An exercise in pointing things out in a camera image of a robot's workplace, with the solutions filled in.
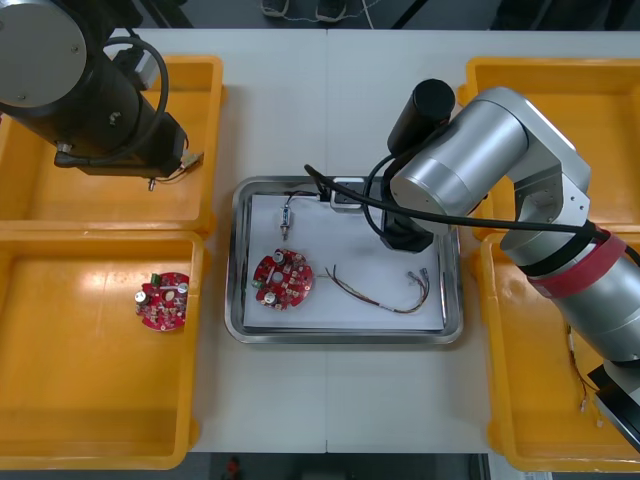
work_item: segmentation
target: red circuit board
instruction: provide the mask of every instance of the red circuit board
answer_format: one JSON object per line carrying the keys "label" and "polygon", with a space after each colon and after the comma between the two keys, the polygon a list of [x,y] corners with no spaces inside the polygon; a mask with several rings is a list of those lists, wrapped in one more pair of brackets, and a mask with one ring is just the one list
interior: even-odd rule
{"label": "red circuit board", "polygon": [[169,332],[184,327],[189,277],[175,272],[162,273],[159,277],[159,285],[142,284],[146,300],[145,304],[136,305],[136,314],[142,317],[142,323],[150,329]]}
{"label": "red circuit board", "polygon": [[[283,258],[280,265],[274,259],[279,254]],[[265,307],[286,310],[289,306],[297,307],[309,295],[313,272],[303,255],[281,248],[262,259],[253,274],[252,285],[258,288],[256,300]]]}

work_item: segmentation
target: white paper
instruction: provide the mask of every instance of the white paper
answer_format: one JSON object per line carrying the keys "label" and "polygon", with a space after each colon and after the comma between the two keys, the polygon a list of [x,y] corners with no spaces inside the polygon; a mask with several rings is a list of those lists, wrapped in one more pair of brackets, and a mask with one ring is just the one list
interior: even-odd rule
{"label": "white paper", "polygon": [[[294,197],[289,238],[282,240],[280,210],[287,197],[254,195],[251,207],[248,285],[245,326],[327,329],[441,330],[444,327],[440,298],[437,251],[434,245],[421,253],[390,250],[371,230],[362,213],[336,213],[328,202]],[[379,210],[371,211],[380,223]],[[304,255],[314,273],[307,298],[297,307],[277,311],[260,304],[251,286],[256,267],[277,248]],[[420,276],[427,268],[431,288],[427,301],[412,314],[398,314],[363,303],[318,277],[337,265],[338,278],[359,292],[394,308],[409,309],[420,298],[420,287],[411,284],[407,272]]]}

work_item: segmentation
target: white table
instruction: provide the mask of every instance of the white table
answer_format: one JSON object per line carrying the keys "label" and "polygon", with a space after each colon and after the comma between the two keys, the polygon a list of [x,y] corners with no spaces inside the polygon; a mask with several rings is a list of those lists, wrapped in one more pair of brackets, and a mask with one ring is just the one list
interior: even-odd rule
{"label": "white table", "polygon": [[196,451],[486,452],[483,329],[466,273],[465,332],[445,348],[249,346],[223,323],[230,195],[254,175],[363,175],[413,87],[456,88],[474,56],[638,57],[638,33],[148,30],[165,54],[215,54],[220,127],[194,414]]}

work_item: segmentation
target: electrical connector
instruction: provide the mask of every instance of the electrical connector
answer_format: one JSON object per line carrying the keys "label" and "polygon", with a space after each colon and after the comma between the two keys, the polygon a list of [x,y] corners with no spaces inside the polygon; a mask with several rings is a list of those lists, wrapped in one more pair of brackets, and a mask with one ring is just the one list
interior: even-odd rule
{"label": "electrical connector", "polygon": [[184,157],[182,157],[182,168],[183,170],[189,170],[192,166],[200,163],[202,161],[202,157],[204,153],[187,153]]}
{"label": "electrical connector", "polygon": [[280,231],[282,232],[282,241],[286,242],[289,236],[289,229],[291,228],[291,217],[293,213],[287,203],[280,209]]}

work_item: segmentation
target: stainless steel tray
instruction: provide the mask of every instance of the stainless steel tray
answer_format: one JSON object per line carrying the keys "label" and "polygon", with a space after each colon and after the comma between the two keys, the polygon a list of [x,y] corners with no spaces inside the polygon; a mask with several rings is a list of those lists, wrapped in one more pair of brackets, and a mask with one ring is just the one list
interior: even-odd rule
{"label": "stainless steel tray", "polygon": [[302,190],[318,193],[309,177],[254,177],[242,182],[233,196],[233,226],[227,265],[225,323],[229,333],[243,343],[378,343],[446,344],[462,332],[460,245],[457,231],[436,237],[442,297],[442,330],[301,329],[262,328],[244,325],[248,253],[253,195],[284,195]]}

